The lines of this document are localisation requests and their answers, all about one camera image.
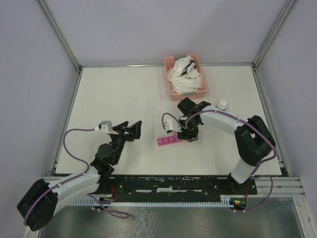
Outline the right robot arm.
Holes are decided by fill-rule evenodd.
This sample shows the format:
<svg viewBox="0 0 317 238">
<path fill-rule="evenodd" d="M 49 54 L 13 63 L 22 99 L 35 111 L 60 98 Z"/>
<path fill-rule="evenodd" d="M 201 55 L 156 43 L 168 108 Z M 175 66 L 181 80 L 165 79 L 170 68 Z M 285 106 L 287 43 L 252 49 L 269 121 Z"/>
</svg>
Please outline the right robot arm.
<svg viewBox="0 0 317 238">
<path fill-rule="evenodd" d="M 178 139 L 188 142 L 198 140 L 199 125 L 216 127 L 235 138 L 240 159 L 227 177 L 227 188 L 231 193 L 243 191 L 245 183 L 260 165 L 277 156 L 276 143 L 260 116 L 243 119 L 205 101 L 196 104 L 188 97 L 181 100 L 177 107 L 183 114 L 177 120 L 180 125 Z"/>
</svg>

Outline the pink pill organizer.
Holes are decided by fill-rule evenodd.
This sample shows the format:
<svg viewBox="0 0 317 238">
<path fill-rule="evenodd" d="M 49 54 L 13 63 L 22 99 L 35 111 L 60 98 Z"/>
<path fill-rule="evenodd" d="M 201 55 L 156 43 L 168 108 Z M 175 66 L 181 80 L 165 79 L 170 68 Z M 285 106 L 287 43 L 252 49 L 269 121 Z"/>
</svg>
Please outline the pink pill organizer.
<svg viewBox="0 0 317 238">
<path fill-rule="evenodd" d="M 167 137 L 160 137 L 157 139 L 158 146 L 166 146 L 171 144 L 182 143 L 184 140 L 180 140 L 177 135 L 171 135 Z"/>
</svg>

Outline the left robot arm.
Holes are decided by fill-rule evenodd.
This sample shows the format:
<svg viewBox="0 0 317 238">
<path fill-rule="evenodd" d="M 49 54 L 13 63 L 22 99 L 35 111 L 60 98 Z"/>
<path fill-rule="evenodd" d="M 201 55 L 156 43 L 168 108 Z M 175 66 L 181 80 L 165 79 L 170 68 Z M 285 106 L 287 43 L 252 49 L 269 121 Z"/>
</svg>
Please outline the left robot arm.
<svg viewBox="0 0 317 238">
<path fill-rule="evenodd" d="M 74 160 L 85 164 L 83 170 L 53 182 L 46 182 L 43 178 L 34 182 L 17 205 L 24 225 L 33 232 L 38 231 L 74 200 L 96 191 L 107 192 L 108 178 L 119 162 L 125 143 L 140 139 L 141 128 L 140 120 L 132 125 L 125 121 L 116 126 L 112 126 L 110 121 L 103 121 L 91 128 L 90 132 L 99 131 L 109 135 L 110 143 L 98 147 L 91 163 L 71 155 Z"/>
</svg>

